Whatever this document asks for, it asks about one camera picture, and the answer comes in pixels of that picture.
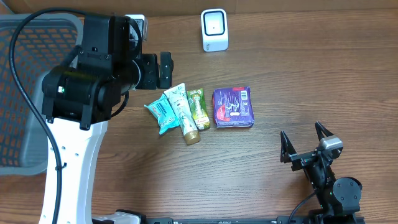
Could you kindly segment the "green yellow snack pouch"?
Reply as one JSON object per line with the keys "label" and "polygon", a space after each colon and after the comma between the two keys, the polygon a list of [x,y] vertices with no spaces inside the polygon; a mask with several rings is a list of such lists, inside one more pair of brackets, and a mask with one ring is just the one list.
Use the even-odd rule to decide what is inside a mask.
{"label": "green yellow snack pouch", "polygon": [[210,119],[206,109],[203,89],[188,90],[187,98],[192,113],[192,118],[199,130],[210,128]]}

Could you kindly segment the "teal plastic packet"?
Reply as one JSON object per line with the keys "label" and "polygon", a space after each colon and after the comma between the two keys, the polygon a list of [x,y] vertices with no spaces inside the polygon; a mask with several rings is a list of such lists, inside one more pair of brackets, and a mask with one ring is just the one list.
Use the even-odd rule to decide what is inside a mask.
{"label": "teal plastic packet", "polygon": [[159,134],[165,134],[169,129],[180,125],[165,94],[149,105],[144,105],[156,118],[159,125]]}

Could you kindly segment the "white bamboo print tube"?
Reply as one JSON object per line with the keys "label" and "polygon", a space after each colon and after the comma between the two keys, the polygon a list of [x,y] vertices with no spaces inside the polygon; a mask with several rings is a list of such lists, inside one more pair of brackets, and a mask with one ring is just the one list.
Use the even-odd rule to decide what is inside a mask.
{"label": "white bamboo print tube", "polygon": [[192,145],[199,142],[201,138],[198,133],[198,128],[192,118],[185,84],[181,83],[165,90],[164,94],[177,116],[186,144]]}

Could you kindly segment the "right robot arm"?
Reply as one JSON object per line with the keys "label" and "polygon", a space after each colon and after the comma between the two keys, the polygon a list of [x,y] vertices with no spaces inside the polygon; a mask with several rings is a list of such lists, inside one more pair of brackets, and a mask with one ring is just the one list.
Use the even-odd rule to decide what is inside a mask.
{"label": "right robot arm", "polygon": [[[284,131],[280,132],[280,161],[291,163],[292,171],[303,170],[311,183],[313,193],[303,199],[281,223],[364,223],[356,217],[360,211],[363,186],[358,179],[337,179],[331,169],[333,161],[343,151],[343,141],[327,130],[320,122],[315,123],[319,145],[311,152],[298,154]],[[297,217],[298,209],[316,197],[320,208],[309,211],[307,216]]]}

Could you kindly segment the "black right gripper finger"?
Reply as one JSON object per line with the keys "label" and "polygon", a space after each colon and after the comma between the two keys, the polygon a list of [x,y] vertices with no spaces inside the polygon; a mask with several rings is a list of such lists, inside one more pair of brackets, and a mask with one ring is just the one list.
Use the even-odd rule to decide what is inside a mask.
{"label": "black right gripper finger", "polygon": [[319,122],[319,121],[315,122],[315,129],[316,129],[319,141],[321,141],[325,137],[333,136],[333,133],[330,132],[329,130],[327,130],[327,128],[324,127],[324,125],[322,125],[321,122]]}
{"label": "black right gripper finger", "polygon": [[292,158],[297,155],[297,152],[284,131],[280,132],[280,140],[280,161],[283,163],[292,162]]}

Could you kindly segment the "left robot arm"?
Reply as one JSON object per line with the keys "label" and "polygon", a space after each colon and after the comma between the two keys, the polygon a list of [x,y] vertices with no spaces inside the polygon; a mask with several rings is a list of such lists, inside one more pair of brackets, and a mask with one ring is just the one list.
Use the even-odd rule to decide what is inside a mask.
{"label": "left robot arm", "polygon": [[169,52],[145,54],[142,14],[85,17],[83,38],[71,62],[43,79],[42,114],[55,144],[49,155],[41,223],[144,223],[129,210],[94,217],[91,201],[96,161],[112,109],[129,90],[168,89],[174,63]]}

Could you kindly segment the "purple sanitary pad pack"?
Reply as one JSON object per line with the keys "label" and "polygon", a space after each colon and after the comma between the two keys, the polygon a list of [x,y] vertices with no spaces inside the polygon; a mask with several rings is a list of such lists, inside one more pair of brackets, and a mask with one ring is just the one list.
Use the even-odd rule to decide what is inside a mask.
{"label": "purple sanitary pad pack", "polygon": [[249,86],[215,89],[212,101],[217,128],[250,128],[254,125]]}

